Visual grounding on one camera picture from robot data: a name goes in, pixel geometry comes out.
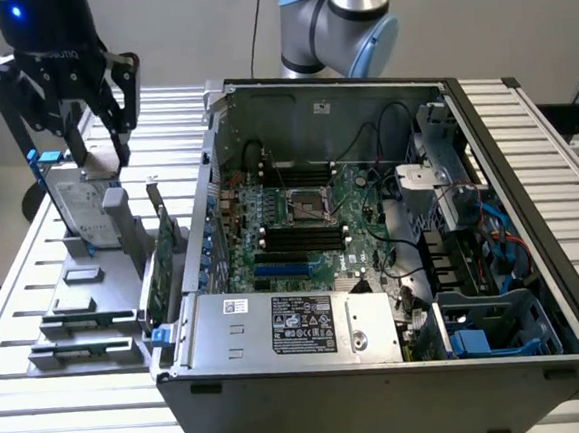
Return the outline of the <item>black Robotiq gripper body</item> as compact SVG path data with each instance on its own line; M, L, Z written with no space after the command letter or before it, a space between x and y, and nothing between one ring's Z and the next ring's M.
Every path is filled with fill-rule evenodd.
M11 49L0 57L0 89L24 119L60 117L69 101L83 101L98 114L114 111L98 41L15 43Z

